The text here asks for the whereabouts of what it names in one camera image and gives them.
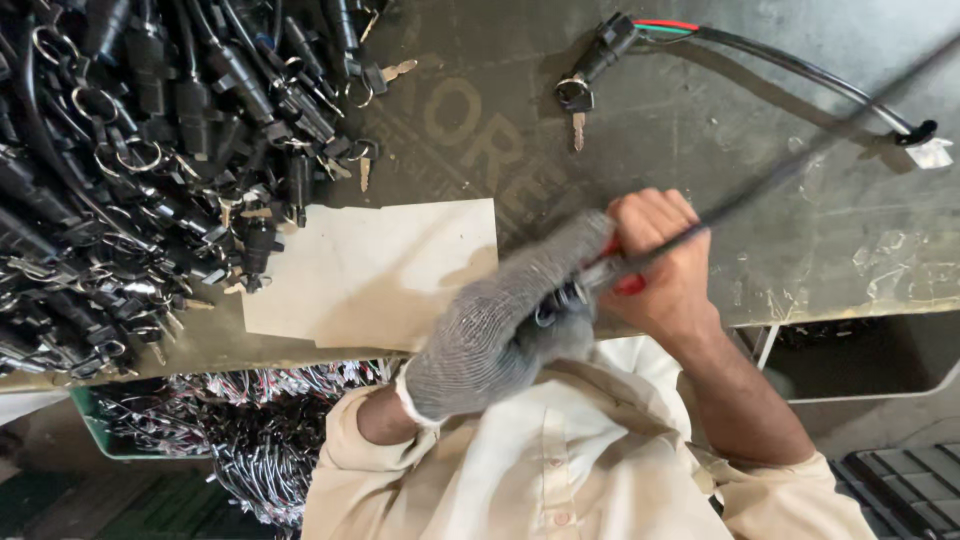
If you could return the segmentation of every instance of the bare hand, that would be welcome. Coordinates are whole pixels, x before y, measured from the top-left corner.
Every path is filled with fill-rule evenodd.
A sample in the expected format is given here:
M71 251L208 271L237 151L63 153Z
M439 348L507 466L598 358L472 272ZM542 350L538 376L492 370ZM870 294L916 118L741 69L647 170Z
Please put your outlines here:
M699 221L676 189L647 188L613 201L608 214L627 256L642 255ZM704 231L654 262L642 292L606 294L601 306L656 339L673 356L720 331L719 314L707 298L710 233Z

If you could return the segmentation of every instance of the metal table surface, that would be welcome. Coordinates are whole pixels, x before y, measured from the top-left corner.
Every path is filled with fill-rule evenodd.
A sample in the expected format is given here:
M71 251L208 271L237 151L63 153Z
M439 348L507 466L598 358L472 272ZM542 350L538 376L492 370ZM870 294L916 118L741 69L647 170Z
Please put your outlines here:
M301 18L316 16L315 0L287 4ZM348 115L352 135L381 143L370 189L360 191L354 166L354 178L328 184L318 202L377 208L493 197L504 257L577 210L645 186L676 187L707 209L851 106L722 46L637 47L594 85L586 147L574 153L570 117L551 89L616 11L751 37L868 89L960 28L952 0L400 0L371 33L369 55L381 66L419 65ZM896 109L915 124L936 119L940 136L958 138L958 85L960 59ZM792 185L713 230L709 296L727 324L960 307L960 165L916 170L902 150L878 144L887 132L870 122ZM147 352L141 375L385 354L246 334L238 297L200 296L217 308L184 314L186 331L164 344L167 365ZM626 331L602 320L598 334Z

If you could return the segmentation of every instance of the white paper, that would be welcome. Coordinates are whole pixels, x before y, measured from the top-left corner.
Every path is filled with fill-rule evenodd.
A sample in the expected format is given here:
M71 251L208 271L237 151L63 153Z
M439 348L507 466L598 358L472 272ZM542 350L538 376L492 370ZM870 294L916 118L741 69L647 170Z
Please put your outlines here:
M493 199L311 206L306 228L283 239L273 283L243 296L246 328L318 347L416 351L457 291L497 264Z

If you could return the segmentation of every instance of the gloved hand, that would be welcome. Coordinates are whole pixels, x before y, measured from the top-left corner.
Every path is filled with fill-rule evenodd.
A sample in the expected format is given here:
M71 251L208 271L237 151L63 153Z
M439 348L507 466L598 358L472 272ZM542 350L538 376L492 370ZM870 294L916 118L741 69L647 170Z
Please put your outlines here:
M407 413L419 422L440 422L479 412L530 386L544 363L586 359L593 299L545 329L524 320L581 264L597 258L611 234L611 219L584 212L509 258L495 276L464 287L400 373L397 394Z

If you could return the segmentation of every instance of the man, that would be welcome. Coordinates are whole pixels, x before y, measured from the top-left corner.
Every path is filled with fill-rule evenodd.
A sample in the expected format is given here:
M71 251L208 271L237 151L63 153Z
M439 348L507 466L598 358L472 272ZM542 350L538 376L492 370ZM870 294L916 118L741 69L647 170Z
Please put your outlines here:
M628 255L697 220L676 190L643 190L608 214ZM611 236L608 217L580 216L465 287L395 385L346 395L327 418L303 538L873 538L721 330L709 232L652 266L642 292L628 279L601 304L679 362L710 452L688 444L676 371L590 354L592 306L523 324ZM607 359L623 367L620 345Z

